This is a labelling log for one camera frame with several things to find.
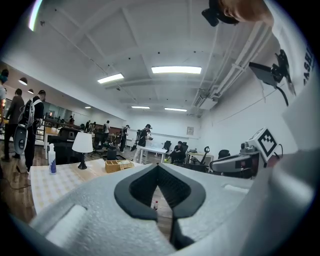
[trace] fluorescent light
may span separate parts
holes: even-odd
[[[36,0],[32,8],[31,17],[29,21],[29,29],[31,29],[32,31],[34,31],[35,29],[36,18],[38,15],[41,2],[42,0]]]
[[[196,66],[154,66],[151,68],[154,74],[160,73],[188,73],[200,74],[202,68]]]
[[[168,108],[168,107],[165,107],[164,108],[165,110],[172,110],[172,111],[182,111],[182,112],[187,112],[186,109],[179,109],[179,108]]]
[[[23,84],[24,86],[27,86],[27,84],[24,81],[19,80],[19,83]]]
[[[132,106],[131,108],[133,108],[133,109],[146,109],[146,110],[150,109],[150,107],[148,107],[148,106]]]
[[[115,74],[115,75],[112,75],[112,76],[108,76],[108,77],[105,77],[105,78],[102,78],[100,80],[98,80],[98,82],[100,84],[104,84],[106,82],[110,82],[110,81],[114,81],[114,80],[118,80],[118,79],[123,79],[124,76],[122,74]]]

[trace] plastic bottle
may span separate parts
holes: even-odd
[[[154,209],[155,211],[158,210],[158,201],[155,201],[154,206],[153,206],[153,209]]]
[[[57,166],[56,166],[56,152],[54,150],[55,145],[50,144],[49,147],[50,147],[50,150],[48,152],[49,172],[50,172],[50,174],[56,174],[57,173]]]

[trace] ceiling panel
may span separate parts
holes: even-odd
[[[85,35],[81,41],[77,44],[77,46],[91,59],[95,60],[96,62],[103,61],[103,57],[97,51],[95,46],[89,40],[89,38]]]
[[[121,72],[125,80],[147,79],[148,71],[141,55],[122,59],[113,64],[113,67]]]
[[[103,20],[89,34],[106,56],[137,46],[120,10]]]
[[[64,0],[61,8],[64,9],[77,23],[83,24],[101,7],[113,0]]]
[[[181,43],[188,38],[186,0],[149,1],[131,6],[129,13],[143,44],[158,43],[168,39]]]

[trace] backpack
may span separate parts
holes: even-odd
[[[18,123],[22,123],[25,125],[26,128],[29,128],[33,125],[33,123],[35,122],[35,105],[37,105],[38,103],[41,103],[42,101],[40,99],[37,99],[34,102],[34,98],[31,98],[25,105],[23,108],[23,111],[21,112],[19,119],[18,119]]]

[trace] wooden floor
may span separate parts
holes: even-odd
[[[12,152],[10,153],[12,156],[14,155],[13,143],[10,143],[9,146],[9,152]],[[124,153],[118,152],[117,154],[122,155],[128,160],[134,158],[134,152],[131,152],[129,147],[124,149]],[[3,155],[4,142],[0,141],[0,157]],[[85,157],[85,160],[91,161],[99,158],[100,156],[98,154],[92,155],[90,153]],[[147,159],[145,157],[143,158],[145,164],[159,163],[160,160],[161,157],[156,157],[153,153],[148,153]],[[45,158],[45,150],[42,146],[35,147],[33,165],[49,165],[48,160]],[[19,166],[21,173],[17,171],[16,166]],[[36,216],[36,211],[32,198],[31,184],[28,180],[25,156],[22,155],[20,160],[11,158],[10,162],[1,161],[1,167],[3,170],[3,177],[5,178],[2,179],[0,183],[1,201],[7,205],[9,213],[20,220],[29,223],[31,219]],[[164,236],[169,239],[172,224],[172,211],[158,187],[153,195],[152,208],[155,201],[158,201],[158,227]]]

